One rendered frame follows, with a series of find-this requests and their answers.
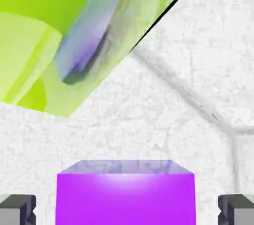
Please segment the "small purple cube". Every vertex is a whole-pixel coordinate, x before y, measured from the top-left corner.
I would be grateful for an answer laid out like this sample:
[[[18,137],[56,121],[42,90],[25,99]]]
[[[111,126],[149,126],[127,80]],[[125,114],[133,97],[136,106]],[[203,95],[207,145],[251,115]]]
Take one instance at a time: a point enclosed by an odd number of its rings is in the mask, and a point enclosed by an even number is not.
[[[81,160],[57,175],[56,225],[196,225],[194,173],[171,160]]]

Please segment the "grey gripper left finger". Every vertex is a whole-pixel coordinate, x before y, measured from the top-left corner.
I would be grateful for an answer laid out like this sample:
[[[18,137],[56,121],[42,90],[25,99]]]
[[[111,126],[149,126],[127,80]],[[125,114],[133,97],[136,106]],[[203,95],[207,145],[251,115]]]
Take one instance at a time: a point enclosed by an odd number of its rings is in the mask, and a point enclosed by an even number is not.
[[[36,225],[36,196],[0,194],[0,225]]]

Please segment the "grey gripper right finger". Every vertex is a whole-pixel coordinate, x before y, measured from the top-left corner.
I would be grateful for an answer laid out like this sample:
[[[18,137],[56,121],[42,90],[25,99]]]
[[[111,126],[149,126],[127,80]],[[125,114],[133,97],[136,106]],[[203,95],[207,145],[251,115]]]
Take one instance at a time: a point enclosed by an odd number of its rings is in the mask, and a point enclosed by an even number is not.
[[[254,225],[254,194],[218,196],[218,225]]]

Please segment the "large lime green box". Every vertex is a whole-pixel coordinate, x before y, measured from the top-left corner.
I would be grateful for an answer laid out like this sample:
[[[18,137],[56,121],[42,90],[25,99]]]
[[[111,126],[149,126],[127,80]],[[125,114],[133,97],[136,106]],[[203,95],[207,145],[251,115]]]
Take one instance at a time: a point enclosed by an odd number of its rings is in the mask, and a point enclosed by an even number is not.
[[[0,101],[68,117],[177,0],[0,0]]]

